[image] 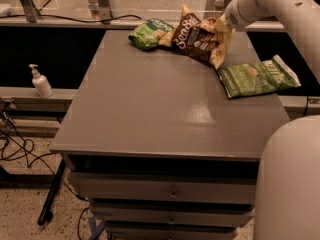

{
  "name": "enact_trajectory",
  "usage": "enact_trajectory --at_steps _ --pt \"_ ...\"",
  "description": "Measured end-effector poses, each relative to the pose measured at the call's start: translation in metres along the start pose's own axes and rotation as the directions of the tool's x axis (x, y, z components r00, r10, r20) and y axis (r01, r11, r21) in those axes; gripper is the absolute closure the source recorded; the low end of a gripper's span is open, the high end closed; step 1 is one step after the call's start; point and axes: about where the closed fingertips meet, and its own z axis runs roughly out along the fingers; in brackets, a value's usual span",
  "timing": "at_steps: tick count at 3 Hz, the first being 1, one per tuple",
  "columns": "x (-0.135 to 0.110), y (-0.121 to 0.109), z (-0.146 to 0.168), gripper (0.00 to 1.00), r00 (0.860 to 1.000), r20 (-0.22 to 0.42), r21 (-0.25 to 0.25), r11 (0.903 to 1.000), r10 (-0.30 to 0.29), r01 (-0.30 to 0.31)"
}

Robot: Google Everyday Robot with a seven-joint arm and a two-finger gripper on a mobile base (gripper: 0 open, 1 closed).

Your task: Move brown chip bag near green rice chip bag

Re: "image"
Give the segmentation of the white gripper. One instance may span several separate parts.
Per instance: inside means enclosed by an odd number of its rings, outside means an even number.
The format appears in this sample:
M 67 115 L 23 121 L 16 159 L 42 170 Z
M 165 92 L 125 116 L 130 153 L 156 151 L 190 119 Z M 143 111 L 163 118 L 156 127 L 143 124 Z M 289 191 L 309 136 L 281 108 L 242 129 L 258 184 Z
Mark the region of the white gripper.
M 256 0 L 232 0 L 215 22 L 215 28 L 219 32 L 244 30 L 247 26 L 264 17 L 264 9 Z

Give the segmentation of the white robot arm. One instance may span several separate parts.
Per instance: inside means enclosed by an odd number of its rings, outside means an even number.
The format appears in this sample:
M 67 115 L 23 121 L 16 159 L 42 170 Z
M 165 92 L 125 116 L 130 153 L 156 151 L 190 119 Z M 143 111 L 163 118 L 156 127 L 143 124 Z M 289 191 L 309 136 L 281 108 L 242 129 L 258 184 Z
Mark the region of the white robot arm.
M 320 6 L 314 0 L 232 0 L 240 30 L 276 17 L 320 81 Z M 268 140 L 256 185 L 253 240 L 320 240 L 320 116 L 290 121 Z

